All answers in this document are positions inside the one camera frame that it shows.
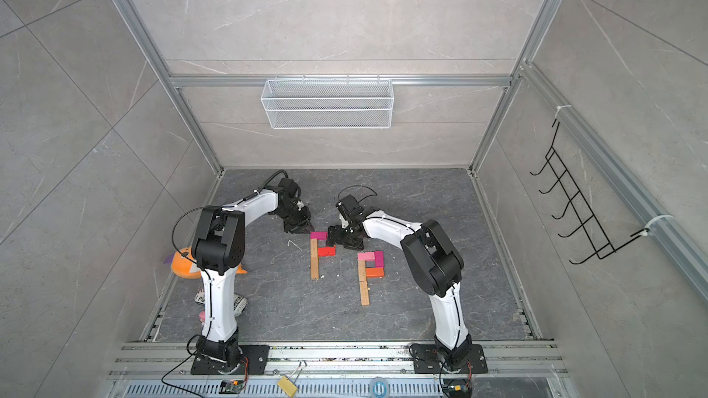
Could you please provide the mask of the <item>light pink block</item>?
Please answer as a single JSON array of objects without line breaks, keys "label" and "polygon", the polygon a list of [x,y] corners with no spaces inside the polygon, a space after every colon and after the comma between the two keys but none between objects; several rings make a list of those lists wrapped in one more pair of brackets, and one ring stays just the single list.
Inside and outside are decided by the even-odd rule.
[{"label": "light pink block", "polygon": [[357,254],[359,261],[370,262],[375,260],[375,252],[359,252]]}]

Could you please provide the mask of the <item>magenta block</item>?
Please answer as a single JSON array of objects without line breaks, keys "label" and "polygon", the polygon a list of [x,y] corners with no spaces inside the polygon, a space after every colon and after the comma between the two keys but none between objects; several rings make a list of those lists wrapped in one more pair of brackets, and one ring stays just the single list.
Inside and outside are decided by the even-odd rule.
[{"label": "magenta block", "polygon": [[374,252],[374,264],[377,268],[385,268],[385,255],[383,252]]},{"label": "magenta block", "polygon": [[327,232],[326,231],[316,231],[316,232],[311,232],[310,233],[310,239],[311,240],[317,240],[317,241],[326,241],[327,240]]}]

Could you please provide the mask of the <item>wooden block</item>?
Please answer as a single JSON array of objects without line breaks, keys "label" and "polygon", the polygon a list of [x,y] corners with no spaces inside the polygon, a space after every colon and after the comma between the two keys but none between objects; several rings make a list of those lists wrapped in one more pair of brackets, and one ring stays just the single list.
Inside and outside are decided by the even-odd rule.
[{"label": "wooden block", "polygon": [[368,288],[368,283],[366,281],[361,281],[359,283],[360,287],[360,295],[361,295],[361,305],[362,306],[370,306],[370,296],[369,296],[369,288]]},{"label": "wooden block", "polygon": [[317,280],[319,277],[319,258],[313,257],[311,259],[311,280]]},{"label": "wooden block", "polygon": [[318,258],[318,241],[317,239],[310,239],[310,256],[312,259]]},{"label": "wooden block", "polygon": [[359,282],[365,283],[367,281],[367,274],[366,274],[366,262],[365,261],[358,261],[358,276],[359,276]]}]

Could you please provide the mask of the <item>red block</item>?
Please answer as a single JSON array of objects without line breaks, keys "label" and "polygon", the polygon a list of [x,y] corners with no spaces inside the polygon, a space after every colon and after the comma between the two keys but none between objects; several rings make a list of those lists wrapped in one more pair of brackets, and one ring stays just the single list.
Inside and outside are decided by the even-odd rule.
[{"label": "red block", "polygon": [[335,247],[319,247],[317,249],[317,255],[322,257],[335,256],[337,253]]}]

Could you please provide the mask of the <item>orange block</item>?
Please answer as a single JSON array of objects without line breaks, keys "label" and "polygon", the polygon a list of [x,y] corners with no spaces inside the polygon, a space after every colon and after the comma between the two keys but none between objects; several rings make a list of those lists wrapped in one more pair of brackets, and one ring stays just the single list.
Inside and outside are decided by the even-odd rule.
[{"label": "orange block", "polygon": [[365,273],[366,273],[367,278],[383,278],[383,277],[385,277],[385,269],[383,269],[383,267],[367,268]]}]

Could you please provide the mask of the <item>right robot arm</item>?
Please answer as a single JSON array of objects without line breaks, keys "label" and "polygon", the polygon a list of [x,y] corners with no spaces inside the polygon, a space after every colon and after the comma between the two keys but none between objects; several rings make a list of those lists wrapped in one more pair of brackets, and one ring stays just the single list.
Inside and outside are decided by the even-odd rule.
[{"label": "right robot arm", "polygon": [[353,195],[337,201],[340,223],[328,228],[328,242],[361,251],[366,239],[402,250],[417,286],[429,295],[435,320],[435,346],[444,368],[459,370],[473,342],[462,311],[460,283],[464,261],[443,227],[398,219],[363,206]]}]

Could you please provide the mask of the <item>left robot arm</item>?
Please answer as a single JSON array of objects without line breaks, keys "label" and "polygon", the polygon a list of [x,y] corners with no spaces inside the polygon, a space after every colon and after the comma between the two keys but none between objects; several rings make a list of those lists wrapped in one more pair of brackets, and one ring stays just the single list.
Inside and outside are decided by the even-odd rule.
[{"label": "left robot arm", "polygon": [[197,357],[231,369],[242,359],[233,313],[234,283],[245,254],[245,229],[263,216],[277,216],[289,234],[313,232],[302,190],[287,171],[278,170],[254,193],[222,206],[199,206],[195,235],[182,256],[200,271],[205,290],[205,328],[197,339]]}]

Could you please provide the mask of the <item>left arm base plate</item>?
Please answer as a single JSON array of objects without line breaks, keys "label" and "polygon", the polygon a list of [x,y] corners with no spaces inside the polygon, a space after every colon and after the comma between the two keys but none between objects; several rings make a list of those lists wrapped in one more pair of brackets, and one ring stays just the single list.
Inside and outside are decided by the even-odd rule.
[{"label": "left arm base plate", "polygon": [[262,375],[265,372],[269,354],[267,345],[230,346],[226,348],[226,359],[216,359],[198,353],[191,367],[192,375]]}]

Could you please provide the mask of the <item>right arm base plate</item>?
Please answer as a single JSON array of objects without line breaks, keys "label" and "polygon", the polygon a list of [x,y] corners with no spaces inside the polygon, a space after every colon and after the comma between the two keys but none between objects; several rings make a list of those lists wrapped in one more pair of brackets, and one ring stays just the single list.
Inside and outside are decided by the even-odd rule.
[{"label": "right arm base plate", "polygon": [[486,356],[480,345],[471,345],[460,359],[446,354],[435,344],[410,344],[409,355],[416,374],[466,373],[486,374],[489,372]]}]

